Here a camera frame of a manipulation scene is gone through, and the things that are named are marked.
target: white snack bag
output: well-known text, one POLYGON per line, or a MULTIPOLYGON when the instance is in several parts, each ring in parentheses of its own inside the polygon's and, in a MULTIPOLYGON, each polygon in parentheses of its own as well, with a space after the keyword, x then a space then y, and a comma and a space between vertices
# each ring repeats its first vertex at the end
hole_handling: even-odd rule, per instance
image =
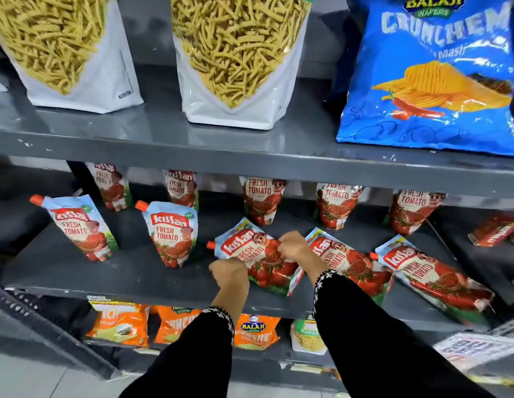
POLYGON ((311 3, 171 0, 187 120, 271 129, 292 97, 311 3))
POLYGON ((143 103, 116 0, 0 0, 0 44, 35 106, 143 103))

